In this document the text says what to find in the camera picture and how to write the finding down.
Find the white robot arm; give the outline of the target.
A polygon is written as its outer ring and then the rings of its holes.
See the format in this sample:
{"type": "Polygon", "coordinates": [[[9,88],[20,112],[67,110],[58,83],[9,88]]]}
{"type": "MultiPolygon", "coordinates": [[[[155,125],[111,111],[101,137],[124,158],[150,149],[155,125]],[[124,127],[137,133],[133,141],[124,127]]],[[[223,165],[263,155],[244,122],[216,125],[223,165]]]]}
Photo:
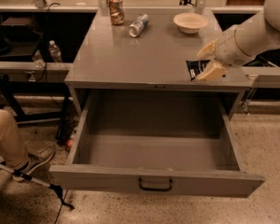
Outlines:
{"type": "Polygon", "coordinates": [[[197,54],[209,60],[196,80],[214,80],[253,61],[267,50],[280,49],[280,0],[265,0],[262,11],[225,30],[197,54]]]}

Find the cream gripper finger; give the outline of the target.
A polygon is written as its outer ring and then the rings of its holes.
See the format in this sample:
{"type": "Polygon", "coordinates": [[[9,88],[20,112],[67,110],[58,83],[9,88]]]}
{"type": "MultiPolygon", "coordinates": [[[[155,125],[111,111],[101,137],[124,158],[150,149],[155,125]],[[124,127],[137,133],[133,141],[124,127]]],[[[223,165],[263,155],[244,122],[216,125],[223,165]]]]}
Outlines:
{"type": "Polygon", "coordinates": [[[228,67],[217,60],[211,60],[204,70],[196,76],[197,80],[210,81],[224,76],[228,71],[228,67]]]}
{"type": "Polygon", "coordinates": [[[216,40],[207,43],[197,54],[199,60],[210,60],[215,57],[216,53],[216,40]]]}

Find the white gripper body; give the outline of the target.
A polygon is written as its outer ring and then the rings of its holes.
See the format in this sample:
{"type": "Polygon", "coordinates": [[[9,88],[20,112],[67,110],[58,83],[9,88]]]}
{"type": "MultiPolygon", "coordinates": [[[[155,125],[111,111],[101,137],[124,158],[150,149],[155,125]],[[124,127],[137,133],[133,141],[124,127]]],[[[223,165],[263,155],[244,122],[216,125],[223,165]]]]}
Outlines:
{"type": "Polygon", "coordinates": [[[252,58],[246,55],[236,42],[236,26],[225,30],[215,42],[215,59],[224,65],[240,67],[252,58]]]}

